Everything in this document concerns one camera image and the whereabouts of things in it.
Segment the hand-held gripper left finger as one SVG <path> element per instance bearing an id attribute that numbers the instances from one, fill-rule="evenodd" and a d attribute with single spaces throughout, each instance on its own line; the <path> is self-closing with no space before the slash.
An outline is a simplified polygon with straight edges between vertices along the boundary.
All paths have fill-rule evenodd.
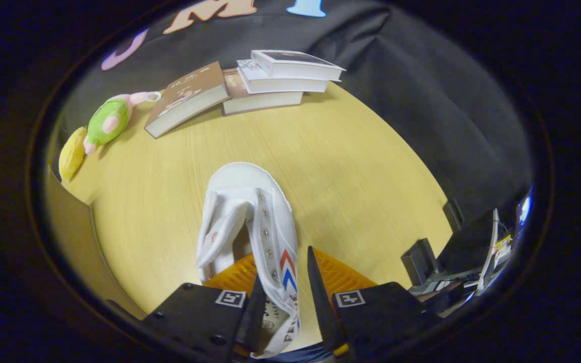
<path id="1" fill-rule="evenodd" d="M 183 283 L 142 325 L 212 361 L 248 357 L 261 345 L 266 296 L 252 254 L 198 285 Z"/>

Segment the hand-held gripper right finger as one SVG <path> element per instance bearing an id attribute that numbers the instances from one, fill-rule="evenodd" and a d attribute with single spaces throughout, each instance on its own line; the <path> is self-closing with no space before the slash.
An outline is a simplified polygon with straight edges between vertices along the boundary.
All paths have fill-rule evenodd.
<path id="1" fill-rule="evenodd" d="M 364 276 L 312 246 L 307 267 L 324 348 L 339 360 L 402 357 L 441 322 L 399 283 L 362 287 Z"/>

